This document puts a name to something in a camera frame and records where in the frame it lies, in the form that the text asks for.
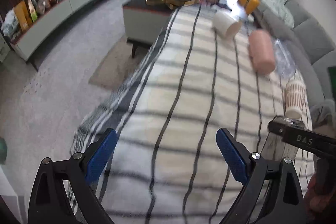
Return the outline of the person's right hand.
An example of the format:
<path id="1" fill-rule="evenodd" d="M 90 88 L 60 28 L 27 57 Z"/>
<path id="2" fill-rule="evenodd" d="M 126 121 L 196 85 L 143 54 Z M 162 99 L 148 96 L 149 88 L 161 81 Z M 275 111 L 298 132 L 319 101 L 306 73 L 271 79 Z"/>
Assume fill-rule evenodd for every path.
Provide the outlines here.
<path id="1" fill-rule="evenodd" d="M 316 174 L 314 174 L 307 186 L 307 192 L 304 197 L 305 206 L 307 209 L 307 217 L 309 221 L 315 220 L 319 215 L 321 215 L 325 209 L 328 207 L 331 198 L 335 193 L 334 189 L 326 195 L 317 194 L 315 191 L 317 179 Z"/>

